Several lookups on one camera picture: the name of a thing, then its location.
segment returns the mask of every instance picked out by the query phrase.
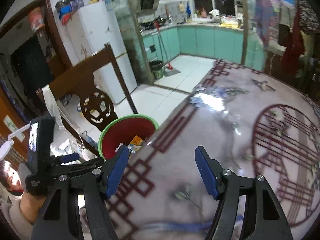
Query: chair backrest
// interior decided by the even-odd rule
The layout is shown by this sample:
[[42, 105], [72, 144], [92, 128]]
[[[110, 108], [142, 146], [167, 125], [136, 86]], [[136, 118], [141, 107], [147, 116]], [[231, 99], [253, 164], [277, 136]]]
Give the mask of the chair backrest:
[[101, 132], [118, 118], [110, 97], [94, 85], [93, 74], [75, 85], [69, 93], [79, 96], [83, 116]]
[[[118, 118], [110, 97], [94, 85], [93, 73], [108, 63], [112, 64], [129, 105], [133, 113], [137, 114], [137, 109], [124, 82], [110, 43], [105, 44], [102, 50], [94, 53], [91, 57], [66, 70], [49, 84], [56, 99], [60, 99], [66, 94], [78, 95], [84, 117], [100, 131], [103, 131], [108, 124]], [[39, 91], [38, 95], [43, 99], [42, 91]], [[65, 120], [62, 121], [71, 134], [79, 139], [76, 131]], [[99, 155], [85, 140], [84, 144], [92, 153]]]

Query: trash bin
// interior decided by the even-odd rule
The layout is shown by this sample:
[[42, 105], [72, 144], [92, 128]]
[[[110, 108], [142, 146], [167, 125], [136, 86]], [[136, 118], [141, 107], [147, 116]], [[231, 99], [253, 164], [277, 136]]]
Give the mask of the trash bin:
[[163, 78], [163, 62], [161, 60], [153, 60], [149, 62], [151, 72], [155, 76], [155, 80]]
[[143, 114], [131, 114], [118, 118], [101, 133], [98, 142], [99, 154], [106, 160], [111, 159], [115, 156], [115, 150], [120, 143], [129, 145], [136, 135], [145, 140], [158, 127], [159, 125], [154, 119]]

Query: refrigerator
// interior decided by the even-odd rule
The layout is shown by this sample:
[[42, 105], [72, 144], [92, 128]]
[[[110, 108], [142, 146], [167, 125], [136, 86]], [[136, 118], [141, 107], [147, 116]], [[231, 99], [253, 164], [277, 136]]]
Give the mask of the refrigerator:
[[[90, 57], [110, 42], [116, 61], [131, 93], [137, 81], [128, 58], [111, 1], [99, 1], [79, 8], [67, 23], [67, 30], [79, 60]], [[111, 63], [94, 72], [94, 83], [118, 104], [125, 95]]]

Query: blue gripper pad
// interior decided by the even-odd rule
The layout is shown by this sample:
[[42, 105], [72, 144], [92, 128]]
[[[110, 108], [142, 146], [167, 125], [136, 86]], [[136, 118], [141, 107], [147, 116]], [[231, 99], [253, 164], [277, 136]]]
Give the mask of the blue gripper pad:
[[120, 156], [117, 159], [108, 177], [108, 184], [105, 192], [107, 199], [109, 199], [112, 195], [116, 193], [122, 178], [122, 174], [124, 173], [124, 169], [128, 164], [128, 160], [129, 149], [127, 146], [125, 146], [122, 152], [120, 153]]
[[215, 200], [218, 200], [219, 193], [217, 190], [216, 176], [213, 174], [207, 160], [204, 157], [204, 154], [199, 147], [196, 148], [195, 159], [208, 194], [213, 196]]
[[63, 157], [60, 158], [61, 163], [71, 163], [73, 161], [79, 160], [80, 156], [79, 153], [72, 153], [68, 155], [64, 155]]

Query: small display screen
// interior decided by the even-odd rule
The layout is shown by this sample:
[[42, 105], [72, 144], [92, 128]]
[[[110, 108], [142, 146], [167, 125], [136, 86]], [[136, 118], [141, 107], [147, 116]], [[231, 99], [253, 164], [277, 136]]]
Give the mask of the small display screen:
[[30, 127], [29, 149], [33, 152], [36, 151], [38, 126], [39, 126], [39, 123], [36, 122], [36, 123], [33, 123]]

